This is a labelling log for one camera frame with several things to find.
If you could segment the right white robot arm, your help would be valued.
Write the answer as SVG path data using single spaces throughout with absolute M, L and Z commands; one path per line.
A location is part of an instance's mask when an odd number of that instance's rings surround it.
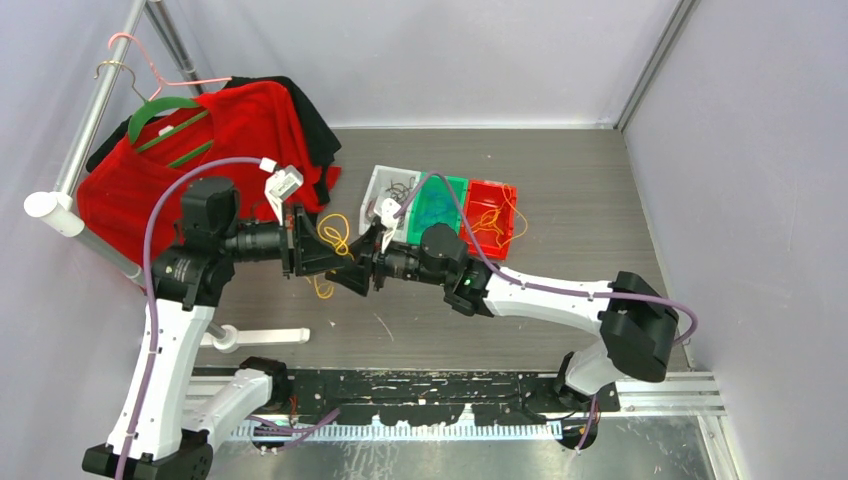
M 665 380 L 678 314 L 639 275 L 574 282 L 524 274 L 473 255 L 443 223 L 416 245 L 386 242 L 373 225 L 350 248 L 352 258 L 327 280 L 365 296 L 389 278 L 439 286 L 443 300 L 466 316 L 526 317 L 590 333 L 596 342 L 565 355 L 555 396 L 577 411 L 603 387 L 624 378 Z

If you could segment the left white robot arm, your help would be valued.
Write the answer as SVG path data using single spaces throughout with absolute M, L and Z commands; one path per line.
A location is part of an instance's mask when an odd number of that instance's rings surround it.
M 286 365 L 249 357 L 211 399 L 184 411 L 199 347 L 235 263 L 292 257 L 278 222 L 238 221 L 239 192 L 225 177 L 193 181 L 180 203 L 183 240 L 147 263 L 142 350 L 112 432 L 84 453 L 87 473 L 111 479 L 205 479 L 215 451 L 251 414 L 277 413 L 294 404 Z

